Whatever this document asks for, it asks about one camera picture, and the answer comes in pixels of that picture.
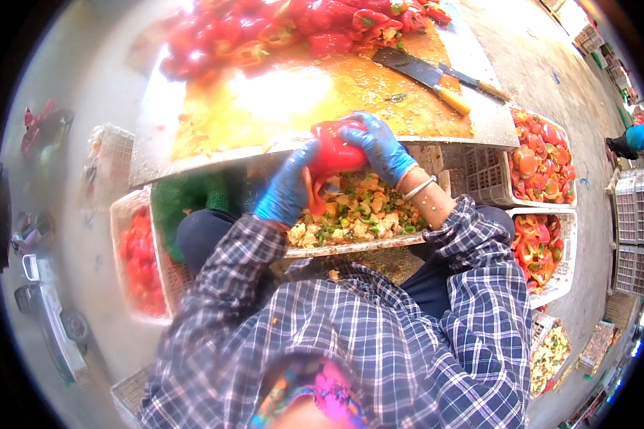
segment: metal table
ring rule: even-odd
[[[453,20],[443,28],[437,25],[439,37],[447,48],[454,69],[500,86],[479,41],[465,23],[461,15],[450,3],[443,1],[441,6]],[[138,118],[136,142],[131,159],[130,185],[140,187],[160,178],[178,174],[191,169],[207,168],[218,163],[256,157],[263,153],[274,153],[298,148],[311,137],[310,133],[291,133],[270,141],[267,147],[252,146],[214,152],[209,156],[197,156],[174,160],[171,157],[178,116],[186,94],[184,82],[167,82],[155,66],[146,94],[141,102]],[[464,143],[467,145],[488,146],[512,150],[519,146],[515,126],[506,104],[478,90],[462,85],[465,102],[472,107],[470,121],[474,135],[462,137],[424,137],[397,136],[399,142],[406,144]]]

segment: plaid shirt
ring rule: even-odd
[[[332,258],[296,263],[258,310],[255,285],[286,239],[239,219],[160,341],[143,426],[245,428],[266,394],[263,377],[292,354],[342,366],[372,427],[524,425],[532,320],[509,234],[461,196],[423,236],[455,272],[452,310],[440,320],[385,276]]]

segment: person in blue jacket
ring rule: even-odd
[[[637,159],[644,157],[644,124],[629,127],[617,139],[606,138],[609,149],[619,157]]]

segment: dark pants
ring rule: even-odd
[[[623,133],[617,139],[611,139],[610,137],[606,138],[606,144],[609,149],[614,151],[619,157],[625,159],[637,159],[637,155],[633,154],[630,150],[630,146],[627,145],[627,131]]]
[[[515,234],[513,220],[507,213],[496,207],[477,206],[484,218],[503,225],[510,236]],[[184,255],[189,271],[196,276],[217,243],[231,228],[235,219],[230,215],[213,210],[199,210],[189,214],[179,225],[176,243]],[[446,261],[440,260],[427,243],[410,247],[411,252],[425,261],[401,288],[420,306],[423,312],[440,319],[450,309],[447,279],[453,274]],[[273,274],[267,272],[260,283],[269,282]],[[257,291],[265,289],[258,285]]]

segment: concrete floor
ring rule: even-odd
[[[90,395],[98,398],[97,401],[105,398],[104,404],[94,401],[90,406],[79,408],[78,413],[70,412],[68,425],[83,428],[113,426],[108,421],[116,421],[114,409],[106,391],[111,384],[151,361],[162,327],[142,325],[127,317],[114,274],[109,215],[105,211],[93,213],[93,222],[87,225],[86,216],[91,213],[82,211],[77,204],[80,166],[88,150],[88,133],[94,126],[111,122],[130,131],[135,129],[146,79],[123,65],[126,52],[146,25],[178,1],[146,0],[137,2],[131,9],[117,6],[115,14],[103,13],[105,9],[97,8],[99,4],[106,4],[102,0],[92,3],[93,7],[83,1],[70,6],[68,13],[53,27],[51,40],[45,40],[29,65],[10,112],[2,156],[10,168],[13,196],[21,199],[15,211],[48,205],[58,211],[60,242],[53,259],[60,267],[60,292],[91,324],[94,342],[87,360],[98,370],[93,387],[89,388],[93,391]],[[487,0],[454,0],[453,3],[479,39],[501,86],[512,94],[513,102],[549,116],[565,127],[574,150],[577,177],[589,182],[588,187],[577,187],[580,245],[572,290],[551,303],[548,310],[549,314],[560,317],[566,327],[573,350],[570,360],[574,360],[603,315],[610,277],[612,224],[603,188],[611,171],[603,140],[624,131],[616,108],[617,89],[591,58],[585,61],[580,56],[565,31],[536,1],[509,0],[505,7],[500,2]],[[54,72],[52,64],[59,66]],[[553,71],[560,79],[559,84],[554,80]],[[41,198],[40,189],[29,190],[26,185],[29,177],[20,171],[17,147],[24,132],[20,123],[23,108],[42,106],[50,96],[71,107],[76,119],[70,132],[67,179],[57,195],[48,192],[48,198]],[[457,155],[448,159],[449,150],[444,150],[445,163],[457,167],[461,161]],[[13,268],[4,276],[3,287],[15,330],[24,333],[29,328],[24,322],[14,322],[20,314],[15,312],[11,299],[12,291],[23,280],[18,271]],[[35,339],[37,333],[30,332],[27,337]],[[20,340],[19,344],[24,350],[29,347],[26,340]],[[48,365],[47,357],[27,360],[41,385],[46,378],[52,378],[52,372],[44,368]],[[583,380],[577,371],[571,373],[559,389],[530,404],[530,427],[556,427],[575,411],[594,383]],[[43,389],[54,402],[59,401],[58,412],[85,401],[75,397],[72,388],[44,386]],[[98,418],[105,423],[94,424],[92,419],[87,419],[87,410],[97,411]]]

